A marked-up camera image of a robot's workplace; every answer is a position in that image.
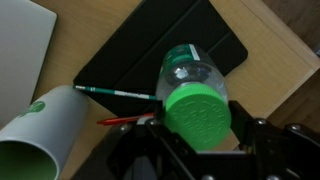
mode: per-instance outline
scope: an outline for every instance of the pen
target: pen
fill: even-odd
[[[142,117],[153,117],[153,116],[154,116],[153,113],[147,113],[147,114],[143,114],[140,116],[133,116],[133,117],[111,118],[111,119],[104,119],[104,120],[98,121],[97,124],[101,124],[104,126],[124,124],[132,121],[137,121],[139,118],[142,118]]]
[[[156,96],[152,96],[148,94],[131,93],[131,92],[125,92],[125,91],[102,89],[97,87],[79,86],[79,85],[74,85],[73,88],[81,91],[104,93],[104,94],[111,94],[111,95],[117,95],[117,96],[126,96],[126,97],[133,97],[133,98],[139,98],[139,99],[157,100]]]

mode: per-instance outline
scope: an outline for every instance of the green pen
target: green pen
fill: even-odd
[[[79,86],[79,85],[74,85],[73,88],[81,91],[104,93],[104,94],[111,94],[116,96],[126,96],[126,97],[133,97],[133,98],[139,98],[139,99],[157,100],[156,96],[151,96],[148,94],[138,94],[138,93],[125,92],[125,91],[102,89],[102,88],[96,88],[96,87],[90,87],[90,86]]]

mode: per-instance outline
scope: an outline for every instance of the cup rim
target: cup rim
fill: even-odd
[[[60,171],[61,171],[61,167],[60,164],[58,163],[58,160],[52,155],[52,153],[45,147],[40,146],[38,143],[34,143],[34,142],[29,142],[28,140],[26,141],[22,141],[19,139],[11,139],[11,138],[6,138],[6,139],[2,139],[0,140],[0,143],[3,142],[19,142],[19,143],[24,143],[24,144],[28,144],[30,146],[36,147],[38,149],[40,149],[41,151],[44,151],[47,155],[50,156],[50,158],[53,160],[54,164],[56,165],[56,175],[54,177],[54,179],[58,179],[59,175],[60,175]]]

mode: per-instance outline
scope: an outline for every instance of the gray laptop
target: gray laptop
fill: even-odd
[[[0,126],[29,106],[56,18],[31,1],[0,0]]]

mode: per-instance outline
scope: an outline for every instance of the green logo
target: green logo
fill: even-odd
[[[23,117],[29,113],[37,113],[40,112],[44,109],[44,107],[46,106],[46,104],[43,101],[37,101],[31,104],[31,106],[29,107],[28,110],[26,110],[25,112],[21,113],[19,117]]]

